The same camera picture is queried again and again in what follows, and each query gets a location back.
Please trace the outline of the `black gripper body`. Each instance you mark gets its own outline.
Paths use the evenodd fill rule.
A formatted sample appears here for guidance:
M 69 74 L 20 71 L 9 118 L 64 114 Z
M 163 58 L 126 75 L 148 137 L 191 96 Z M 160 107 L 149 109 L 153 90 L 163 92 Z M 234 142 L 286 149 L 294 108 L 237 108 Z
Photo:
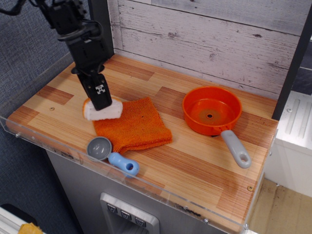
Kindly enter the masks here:
M 104 39 L 76 38 L 66 40 L 65 43 L 75 62 L 75 67 L 72 69 L 73 74 L 91 76 L 104 70 L 103 64 L 108 59 Z

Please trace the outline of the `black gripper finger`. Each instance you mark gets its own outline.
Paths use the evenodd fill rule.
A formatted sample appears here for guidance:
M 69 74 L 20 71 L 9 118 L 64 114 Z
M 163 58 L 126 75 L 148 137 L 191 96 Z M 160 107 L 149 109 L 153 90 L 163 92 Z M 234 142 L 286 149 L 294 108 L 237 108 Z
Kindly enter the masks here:
M 78 78 L 96 111 L 112 105 L 109 87 L 103 74 L 88 76 L 79 73 Z

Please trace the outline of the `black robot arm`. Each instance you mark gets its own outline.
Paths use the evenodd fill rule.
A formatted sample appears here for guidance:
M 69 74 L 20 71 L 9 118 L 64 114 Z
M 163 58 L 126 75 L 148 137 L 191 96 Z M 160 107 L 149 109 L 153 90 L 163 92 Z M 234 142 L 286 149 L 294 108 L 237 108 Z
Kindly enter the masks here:
M 0 3 L 0 108 L 12 111 L 73 60 L 97 110 L 112 104 L 102 71 L 113 55 L 108 17 L 93 0 L 3 0 Z

